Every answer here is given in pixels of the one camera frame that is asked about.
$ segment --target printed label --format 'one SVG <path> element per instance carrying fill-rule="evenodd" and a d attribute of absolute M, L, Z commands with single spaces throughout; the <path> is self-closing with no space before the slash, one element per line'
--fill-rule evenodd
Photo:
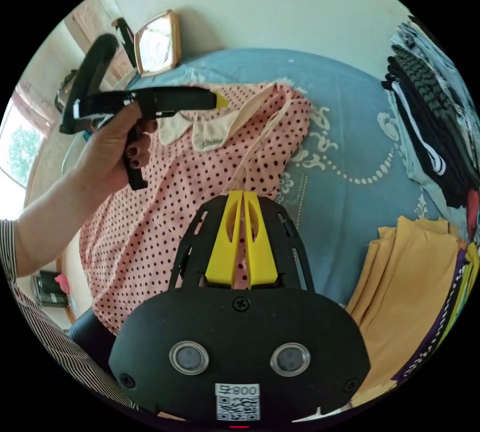
<path fill-rule="evenodd" d="M 219 421 L 259 421 L 259 384 L 215 384 Z"/>
<path fill-rule="evenodd" d="M 218 144 L 222 144 L 223 143 L 223 139 L 205 139 L 202 143 L 201 143 L 201 149 L 205 149 L 206 147 L 209 147 L 209 146 L 215 146 L 215 145 L 218 145 Z"/>

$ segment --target striped sleeve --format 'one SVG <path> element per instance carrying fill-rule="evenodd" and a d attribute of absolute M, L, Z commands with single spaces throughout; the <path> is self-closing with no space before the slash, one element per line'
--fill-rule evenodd
<path fill-rule="evenodd" d="M 12 221 L 0 220 L 0 269 L 4 271 L 10 289 L 30 328 L 49 354 L 78 382 L 123 406 L 138 409 L 118 384 L 18 288 L 14 224 Z"/>

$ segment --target qr code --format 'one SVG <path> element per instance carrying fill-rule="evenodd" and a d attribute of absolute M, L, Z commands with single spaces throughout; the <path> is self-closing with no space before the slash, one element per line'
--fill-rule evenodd
<path fill-rule="evenodd" d="M 259 421 L 260 397 L 217 397 L 219 421 Z"/>

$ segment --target curtain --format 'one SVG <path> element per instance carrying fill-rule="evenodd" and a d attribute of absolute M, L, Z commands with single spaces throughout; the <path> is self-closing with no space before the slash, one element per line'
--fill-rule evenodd
<path fill-rule="evenodd" d="M 13 91 L 12 101 L 19 113 L 37 131 L 47 137 L 60 119 L 60 113 L 53 104 L 27 81 L 20 81 Z"/>
<path fill-rule="evenodd" d="M 72 11 L 71 17 L 73 23 L 66 21 L 65 24 L 84 53 L 86 53 L 84 47 L 88 45 L 88 48 L 90 48 L 95 39 L 101 34 L 109 32 L 115 36 L 117 35 L 117 31 L 111 23 L 112 19 L 99 0 L 83 1 Z M 119 50 L 105 74 L 105 79 L 111 86 L 114 86 L 122 78 L 130 74 L 134 68 L 122 43 L 119 41 L 118 44 Z"/>

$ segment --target yellow controller tip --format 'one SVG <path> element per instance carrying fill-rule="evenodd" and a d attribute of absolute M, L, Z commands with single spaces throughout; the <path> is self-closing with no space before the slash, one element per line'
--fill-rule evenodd
<path fill-rule="evenodd" d="M 227 107 L 228 106 L 228 100 L 225 99 L 222 95 L 220 95 L 218 92 L 215 91 L 215 96 L 217 97 L 216 98 L 216 107 L 217 109 L 222 109 L 223 107 Z"/>

